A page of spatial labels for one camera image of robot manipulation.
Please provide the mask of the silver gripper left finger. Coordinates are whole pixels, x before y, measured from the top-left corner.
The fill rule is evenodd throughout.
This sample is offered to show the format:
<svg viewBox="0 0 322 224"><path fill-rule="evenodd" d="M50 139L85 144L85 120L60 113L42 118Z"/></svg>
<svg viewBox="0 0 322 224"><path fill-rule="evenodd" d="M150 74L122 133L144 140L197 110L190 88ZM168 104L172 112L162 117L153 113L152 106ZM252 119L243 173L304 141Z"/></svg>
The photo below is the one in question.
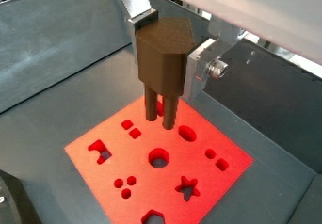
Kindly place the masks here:
<svg viewBox="0 0 322 224"><path fill-rule="evenodd" d="M149 0L117 0L130 36L133 56L137 55L136 32L158 19L157 11L150 7Z"/></svg>

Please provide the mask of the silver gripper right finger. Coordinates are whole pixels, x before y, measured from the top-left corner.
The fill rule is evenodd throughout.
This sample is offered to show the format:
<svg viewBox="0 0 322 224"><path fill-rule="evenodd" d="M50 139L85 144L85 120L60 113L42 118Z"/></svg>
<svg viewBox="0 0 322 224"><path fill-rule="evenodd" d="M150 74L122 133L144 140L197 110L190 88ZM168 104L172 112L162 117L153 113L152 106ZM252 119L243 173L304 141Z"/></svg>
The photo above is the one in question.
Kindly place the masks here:
<svg viewBox="0 0 322 224"><path fill-rule="evenodd" d="M223 54L245 35L245 30L227 21L211 16L208 23L209 37L197 45L186 56L182 98L190 100L203 90L208 78L219 80L227 70Z"/></svg>

